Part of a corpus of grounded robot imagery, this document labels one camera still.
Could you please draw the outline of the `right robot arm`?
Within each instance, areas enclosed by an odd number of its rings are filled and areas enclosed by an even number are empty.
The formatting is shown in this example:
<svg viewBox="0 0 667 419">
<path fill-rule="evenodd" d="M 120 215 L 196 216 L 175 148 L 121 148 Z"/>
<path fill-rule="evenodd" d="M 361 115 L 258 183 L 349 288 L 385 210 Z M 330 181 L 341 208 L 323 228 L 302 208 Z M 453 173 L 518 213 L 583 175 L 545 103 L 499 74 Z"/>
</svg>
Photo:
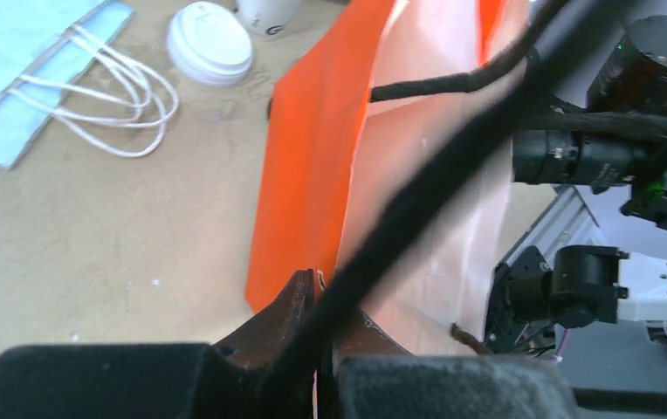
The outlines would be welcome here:
<svg viewBox="0 0 667 419">
<path fill-rule="evenodd" d="M 587 92 L 585 108 L 560 100 L 513 137 L 517 182 L 629 187 L 624 216 L 667 230 L 667 15 L 628 26 Z M 616 247 L 573 244 L 547 267 L 536 246 L 494 276 L 485 344 L 494 353 L 529 350 L 555 326 L 596 321 L 650 323 L 667 343 L 667 260 Z"/>
</svg>

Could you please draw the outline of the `light blue paper bag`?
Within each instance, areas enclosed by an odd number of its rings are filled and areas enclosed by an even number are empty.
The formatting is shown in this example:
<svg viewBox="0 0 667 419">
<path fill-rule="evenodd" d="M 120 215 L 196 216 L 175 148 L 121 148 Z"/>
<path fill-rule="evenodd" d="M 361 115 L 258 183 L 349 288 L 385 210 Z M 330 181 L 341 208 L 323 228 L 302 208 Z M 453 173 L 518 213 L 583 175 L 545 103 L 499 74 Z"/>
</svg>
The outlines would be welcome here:
<svg viewBox="0 0 667 419">
<path fill-rule="evenodd" d="M 176 89 L 112 47 L 132 9 L 120 1 L 0 1 L 0 167 L 12 168 L 49 120 L 127 157 L 85 124 L 153 128 L 150 154 L 178 110 Z"/>
</svg>

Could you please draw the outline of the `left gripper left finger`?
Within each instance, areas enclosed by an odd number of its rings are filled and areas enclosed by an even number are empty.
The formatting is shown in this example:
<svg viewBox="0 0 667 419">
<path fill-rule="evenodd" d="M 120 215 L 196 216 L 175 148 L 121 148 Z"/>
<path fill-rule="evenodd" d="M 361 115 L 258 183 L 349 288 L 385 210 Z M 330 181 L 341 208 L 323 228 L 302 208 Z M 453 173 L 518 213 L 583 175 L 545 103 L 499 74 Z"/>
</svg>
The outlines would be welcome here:
<svg viewBox="0 0 667 419">
<path fill-rule="evenodd" d="M 0 354 L 0 418 L 309 418 L 313 382 L 273 408 L 258 383 L 313 302 L 297 271 L 266 308 L 215 344 L 30 345 Z"/>
</svg>

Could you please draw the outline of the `stacked white paper cups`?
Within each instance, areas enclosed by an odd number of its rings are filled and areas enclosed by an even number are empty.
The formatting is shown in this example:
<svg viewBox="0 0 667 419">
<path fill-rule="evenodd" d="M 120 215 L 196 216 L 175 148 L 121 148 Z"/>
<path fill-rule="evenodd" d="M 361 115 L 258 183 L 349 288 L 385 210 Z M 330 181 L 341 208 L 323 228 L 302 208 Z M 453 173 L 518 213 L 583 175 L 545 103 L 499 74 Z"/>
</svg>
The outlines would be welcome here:
<svg viewBox="0 0 667 419">
<path fill-rule="evenodd" d="M 237 0 L 234 11 L 239 22 L 251 33 L 275 38 L 300 7 L 301 0 Z"/>
</svg>

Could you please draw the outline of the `white cup lid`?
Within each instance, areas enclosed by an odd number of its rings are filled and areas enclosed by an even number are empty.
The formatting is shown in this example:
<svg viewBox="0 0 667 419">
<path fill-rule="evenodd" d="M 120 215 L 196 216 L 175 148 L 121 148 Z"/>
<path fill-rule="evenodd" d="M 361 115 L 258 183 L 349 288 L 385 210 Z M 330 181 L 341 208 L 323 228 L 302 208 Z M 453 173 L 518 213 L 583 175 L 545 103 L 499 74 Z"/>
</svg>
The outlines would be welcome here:
<svg viewBox="0 0 667 419">
<path fill-rule="evenodd" d="M 233 86 L 251 69 L 251 38 L 222 5 L 195 2 L 171 18 L 166 38 L 171 61 L 182 74 L 206 86 Z"/>
</svg>

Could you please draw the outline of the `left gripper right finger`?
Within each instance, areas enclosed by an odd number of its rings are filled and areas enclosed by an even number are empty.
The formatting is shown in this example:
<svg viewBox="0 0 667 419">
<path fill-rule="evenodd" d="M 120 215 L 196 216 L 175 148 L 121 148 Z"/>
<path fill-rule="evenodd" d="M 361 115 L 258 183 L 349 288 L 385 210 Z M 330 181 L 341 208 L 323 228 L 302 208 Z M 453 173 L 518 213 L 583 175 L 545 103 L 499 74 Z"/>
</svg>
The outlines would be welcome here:
<svg viewBox="0 0 667 419">
<path fill-rule="evenodd" d="M 363 311 L 319 368 L 321 418 L 576 418 L 572 391 L 544 362 L 516 355 L 416 356 Z"/>
</svg>

